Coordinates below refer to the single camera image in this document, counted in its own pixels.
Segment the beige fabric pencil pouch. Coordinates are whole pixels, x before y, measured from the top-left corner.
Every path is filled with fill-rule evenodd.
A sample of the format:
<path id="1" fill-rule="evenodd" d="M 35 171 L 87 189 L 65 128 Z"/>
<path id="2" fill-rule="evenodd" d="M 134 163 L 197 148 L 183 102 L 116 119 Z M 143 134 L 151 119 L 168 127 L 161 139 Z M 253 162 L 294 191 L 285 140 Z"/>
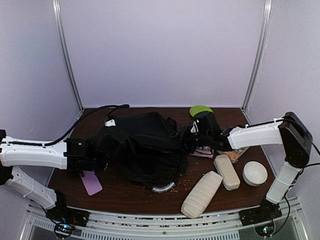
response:
<path id="1" fill-rule="evenodd" d="M 223 177 L 209 171 L 196 183 L 181 206 L 181 213 L 187 218 L 198 218 L 208 207 L 222 183 Z"/>

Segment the green orange paperback book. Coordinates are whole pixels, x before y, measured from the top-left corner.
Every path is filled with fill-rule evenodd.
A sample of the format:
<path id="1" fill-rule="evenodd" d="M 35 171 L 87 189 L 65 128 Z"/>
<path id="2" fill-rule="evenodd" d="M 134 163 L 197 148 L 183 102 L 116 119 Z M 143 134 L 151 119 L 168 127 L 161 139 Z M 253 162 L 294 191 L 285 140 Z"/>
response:
<path id="1" fill-rule="evenodd" d="M 249 149 L 249 147 L 242 147 L 240 149 L 234 149 L 232 151 L 219 151 L 217 152 L 221 155 L 226 155 L 229 157 L 232 164 L 235 164 L 239 158 Z"/>

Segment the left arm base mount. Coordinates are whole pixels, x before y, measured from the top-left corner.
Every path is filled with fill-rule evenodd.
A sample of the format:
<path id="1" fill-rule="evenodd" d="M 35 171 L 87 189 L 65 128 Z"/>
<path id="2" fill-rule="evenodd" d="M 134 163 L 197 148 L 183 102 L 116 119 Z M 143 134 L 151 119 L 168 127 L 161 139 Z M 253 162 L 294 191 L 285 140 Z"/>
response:
<path id="1" fill-rule="evenodd" d="M 90 213 L 86 210 L 75 209 L 67 206 L 65 195 L 54 191 L 56 196 L 55 206 L 44 210 L 45 216 L 54 224 L 53 233 L 60 239 L 69 238 L 76 227 L 86 227 Z"/>

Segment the black student backpack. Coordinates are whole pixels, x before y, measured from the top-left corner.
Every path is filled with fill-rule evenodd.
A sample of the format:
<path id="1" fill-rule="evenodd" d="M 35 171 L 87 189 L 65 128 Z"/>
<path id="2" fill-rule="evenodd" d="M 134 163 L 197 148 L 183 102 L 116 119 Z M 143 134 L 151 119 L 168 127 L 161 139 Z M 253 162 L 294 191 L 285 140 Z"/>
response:
<path id="1" fill-rule="evenodd" d="M 128 134 L 127 147 L 118 163 L 128 181 L 159 194 L 176 185 L 187 169 L 188 157 L 177 139 L 174 119 L 158 112 L 117 117 L 116 126 L 103 126 L 98 134 L 112 127 Z"/>

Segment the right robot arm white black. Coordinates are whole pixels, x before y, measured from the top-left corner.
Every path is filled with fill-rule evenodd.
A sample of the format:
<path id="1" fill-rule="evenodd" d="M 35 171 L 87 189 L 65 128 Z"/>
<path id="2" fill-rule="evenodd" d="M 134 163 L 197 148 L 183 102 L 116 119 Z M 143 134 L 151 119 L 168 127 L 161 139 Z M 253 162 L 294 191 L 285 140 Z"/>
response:
<path id="1" fill-rule="evenodd" d="M 221 129 L 212 112 L 202 114 L 179 130 L 177 136 L 185 148 L 193 152 L 196 147 L 209 146 L 215 151 L 233 151 L 241 148 L 261 147 L 268 160 L 282 157 L 276 177 L 265 194 L 265 203 L 256 210 L 259 220 L 268 220 L 299 174 L 308 165 L 314 147 L 313 135 L 294 112 L 283 117 Z"/>

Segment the pink smartphone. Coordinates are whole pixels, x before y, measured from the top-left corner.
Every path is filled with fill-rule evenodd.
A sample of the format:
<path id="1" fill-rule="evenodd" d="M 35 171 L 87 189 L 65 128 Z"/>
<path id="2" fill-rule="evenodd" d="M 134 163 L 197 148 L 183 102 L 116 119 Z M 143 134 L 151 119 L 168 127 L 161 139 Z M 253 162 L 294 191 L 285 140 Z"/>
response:
<path id="1" fill-rule="evenodd" d="M 93 196 L 103 190 L 103 187 L 94 171 L 81 171 L 80 178 L 89 196 Z"/>

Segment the beige glasses case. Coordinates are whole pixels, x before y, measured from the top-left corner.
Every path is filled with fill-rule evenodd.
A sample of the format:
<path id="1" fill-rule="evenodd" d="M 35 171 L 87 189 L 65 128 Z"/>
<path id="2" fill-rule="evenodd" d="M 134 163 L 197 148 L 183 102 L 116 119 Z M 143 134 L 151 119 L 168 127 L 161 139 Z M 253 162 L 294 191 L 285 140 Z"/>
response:
<path id="1" fill-rule="evenodd" d="M 227 155 L 216 156 L 213 164 L 217 173 L 222 176 L 222 183 L 226 190 L 233 191 L 240 187 L 241 181 L 230 158 Z"/>

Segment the purple illustrated paperback book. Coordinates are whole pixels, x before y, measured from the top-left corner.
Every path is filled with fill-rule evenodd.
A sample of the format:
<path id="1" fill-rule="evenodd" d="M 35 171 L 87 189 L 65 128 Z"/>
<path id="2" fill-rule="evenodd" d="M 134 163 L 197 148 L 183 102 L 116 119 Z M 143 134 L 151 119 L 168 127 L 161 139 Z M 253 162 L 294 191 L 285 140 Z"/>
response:
<path id="1" fill-rule="evenodd" d="M 191 153 L 191 155 L 210 159 L 212 159 L 214 156 L 213 150 L 209 146 L 197 147 L 194 153 Z"/>

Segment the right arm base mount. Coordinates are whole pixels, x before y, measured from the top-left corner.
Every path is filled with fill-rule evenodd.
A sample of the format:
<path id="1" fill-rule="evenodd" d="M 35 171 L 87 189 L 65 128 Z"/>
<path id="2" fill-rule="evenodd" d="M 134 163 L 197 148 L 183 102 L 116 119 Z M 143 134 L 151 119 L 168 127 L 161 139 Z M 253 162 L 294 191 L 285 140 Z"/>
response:
<path id="1" fill-rule="evenodd" d="M 276 232 L 275 219 L 282 216 L 282 211 L 279 203 L 263 199 L 259 206 L 240 210 L 238 214 L 243 227 L 253 225 L 259 237 L 268 238 Z"/>

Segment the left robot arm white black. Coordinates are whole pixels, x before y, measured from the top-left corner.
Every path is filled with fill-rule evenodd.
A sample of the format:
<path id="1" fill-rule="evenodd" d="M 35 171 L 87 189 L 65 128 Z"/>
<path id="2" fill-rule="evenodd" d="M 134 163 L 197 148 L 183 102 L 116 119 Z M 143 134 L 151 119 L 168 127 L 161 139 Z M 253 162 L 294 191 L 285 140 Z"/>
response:
<path id="1" fill-rule="evenodd" d="M 61 222 L 72 218 L 63 193 L 47 188 L 23 174 L 19 166 L 51 167 L 68 171 L 105 170 L 112 160 L 126 149 L 128 134 L 111 127 L 92 139 L 57 139 L 55 141 L 27 141 L 0 132 L 0 168 L 4 183 L 52 211 Z"/>

